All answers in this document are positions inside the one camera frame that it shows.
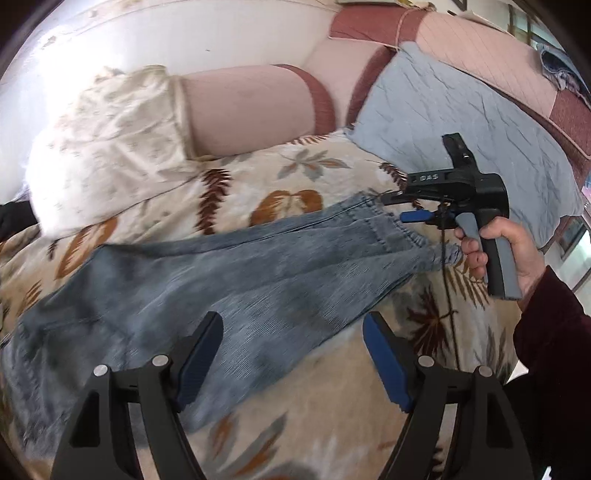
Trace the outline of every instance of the white fabric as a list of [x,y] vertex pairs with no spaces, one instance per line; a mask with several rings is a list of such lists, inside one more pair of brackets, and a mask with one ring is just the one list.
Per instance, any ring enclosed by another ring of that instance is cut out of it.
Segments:
[[163,66],[97,77],[31,150],[45,236],[61,238],[198,175],[180,83]]

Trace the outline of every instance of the beige blanket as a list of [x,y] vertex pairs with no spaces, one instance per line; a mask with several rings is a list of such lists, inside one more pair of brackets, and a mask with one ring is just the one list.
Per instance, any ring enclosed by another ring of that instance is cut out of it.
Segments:
[[[368,154],[342,132],[305,137],[206,165],[198,178],[145,200],[110,220],[52,241],[31,227],[0,244],[0,301],[8,334],[18,316],[63,285],[104,242],[168,241],[227,232],[312,212],[354,193],[396,190],[405,175]],[[432,202],[424,206],[434,209]],[[395,211],[411,205],[391,207]],[[431,226],[412,228],[431,238]],[[448,232],[448,241],[457,242]],[[445,269],[452,293],[462,370],[489,365],[506,381],[515,363],[512,333],[519,319],[513,302],[488,297],[464,261]],[[455,364],[441,272],[415,276],[377,309],[417,352]],[[20,455],[9,399],[0,402],[0,429]],[[448,407],[433,470],[441,471],[453,430]],[[405,415],[388,401],[361,337],[359,322],[312,352],[289,375],[253,395],[231,415],[190,435],[212,479],[359,480],[377,478],[396,443]],[[158,475],[139,450],[146,479]],[[52,459],[23,459],[35,478],[49,477]]]

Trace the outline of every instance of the hand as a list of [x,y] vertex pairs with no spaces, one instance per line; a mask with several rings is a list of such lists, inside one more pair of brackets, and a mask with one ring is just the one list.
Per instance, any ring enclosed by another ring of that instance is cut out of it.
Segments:
[[[486,273],[486,253],[479,251],[478,242],[466,237],[461,228],[456,228],[456,237],[462,240],[462,251],[466,255],[470,273],[475,278],[483,278]],[[521,225],[504,217],[496,217],[488,225],[480,229],[482,238],[493,239],[504,236],[511,244],[517,280],[523,300],[519,306],[524,310],[545,271],[544,256],[535,247],[529,233]]]
[[0,242],[36,223],[37,219],[29,202],[0,205]]

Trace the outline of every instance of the maroon sleeve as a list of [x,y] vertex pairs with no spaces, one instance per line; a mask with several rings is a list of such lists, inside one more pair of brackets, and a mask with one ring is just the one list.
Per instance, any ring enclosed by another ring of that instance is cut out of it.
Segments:
[[547,267],[514,333],[517,356],[540,396],[543,443],[553,479],[591,458],[591,318]]

